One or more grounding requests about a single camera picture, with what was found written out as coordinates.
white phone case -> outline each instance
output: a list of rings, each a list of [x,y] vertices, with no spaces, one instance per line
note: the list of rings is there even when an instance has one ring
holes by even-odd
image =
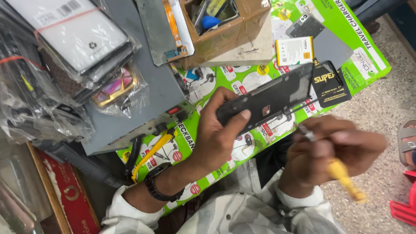
[[[127,35],[90,0],[6,1],[77,73],[88,70],[128,41]]]

hand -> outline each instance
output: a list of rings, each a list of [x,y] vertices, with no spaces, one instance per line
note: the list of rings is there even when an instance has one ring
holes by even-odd
[[[302,124],[314,132],[316,141],[309,142],[299,131],[295,133],[280,183],[281,189],[289,182],[306,188],[302,197],[313,186],[334,180],[327,172],[330,159],[343,161],[353,177],[364,173],[387,147],[383,135],[357,130],[351,121],[331,115],[309,118]]]
[[[231,118],[226,126],[218,121],[217,109],[225,101],[230,101],[236,97],[238,95],[231,90],[219,87],[202,110],[196,146],[187,160],[191,160],[193,165],[205,174],[217,170],[227,162],[231,157],[235,138],[244,129],[251,117],[249,110],[243,110]]]

shirt sleeve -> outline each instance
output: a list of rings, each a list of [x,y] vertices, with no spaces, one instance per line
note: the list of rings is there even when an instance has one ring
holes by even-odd
[[[295,234],[346,234],[332,217],[331,204],[324,199],[319,186],[314,187],[309,197],[299,199],[285,194],[278,184],[277,181],[275,191],[282,203],[279,211],[288,231]]]
[[[115,193],[112,204],[107,208],[106,216],[101,222],[105,225],[101,234],[154,234],[159,218],[163,215],[163,208],[153,214],[139,211],[122,197],[127,189],[128,187],[122,186]]]

red plastic stool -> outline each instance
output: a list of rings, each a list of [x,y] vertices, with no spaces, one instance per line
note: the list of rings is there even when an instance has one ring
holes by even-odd
[[[404,175],[413,183],[409,193],[409,205],[390,201],[391,216],[416,227],[416,171],[406,171]]]

sandal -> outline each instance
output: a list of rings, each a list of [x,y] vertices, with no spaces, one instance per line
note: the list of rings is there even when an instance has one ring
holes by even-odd
[[[408,128],[409,126],[416,126],[416,120],[409,120],[406,123],[402,124],[399,128],[399,132],[397,133],[397,138],[399,140],[399,151],[400,151],[400,161],[405,166],[411,166],[414,167],[416,165],[416,140],[404,142],[403,138],[408,137],[414,137],[416,136],[416,127],[415,128]],[[413,165],[408,163],[408,160],[406,159],[405,152],[415,150],[413,151],[411,160],[413,162]]]

